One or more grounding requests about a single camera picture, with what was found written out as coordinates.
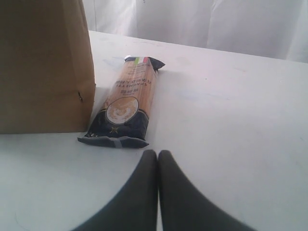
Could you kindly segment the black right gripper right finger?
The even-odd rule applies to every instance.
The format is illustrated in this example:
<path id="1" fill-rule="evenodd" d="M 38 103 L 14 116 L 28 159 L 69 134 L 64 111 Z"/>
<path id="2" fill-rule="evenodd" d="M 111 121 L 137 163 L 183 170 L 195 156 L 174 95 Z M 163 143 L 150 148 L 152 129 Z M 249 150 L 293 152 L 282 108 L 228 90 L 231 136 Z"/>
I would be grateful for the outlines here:
<path id="1" fill-rule="evenodd" d="M 246 231 L 248 226 L 217 207 L 189 181 L 172 154 L 158 155 L 159 197 L 165 231 Z"/>

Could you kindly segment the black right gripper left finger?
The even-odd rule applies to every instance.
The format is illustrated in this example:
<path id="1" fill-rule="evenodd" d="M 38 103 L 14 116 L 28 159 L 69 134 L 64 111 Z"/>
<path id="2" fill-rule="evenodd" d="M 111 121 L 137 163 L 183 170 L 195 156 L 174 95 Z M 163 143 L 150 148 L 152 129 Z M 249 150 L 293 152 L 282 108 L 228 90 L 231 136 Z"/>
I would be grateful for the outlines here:
<path id="1" fill-rule="evenodd" d="M 158 208 L 158 162 L 145 150 L 128 181 L 78 231 L 155 231 Z"/>

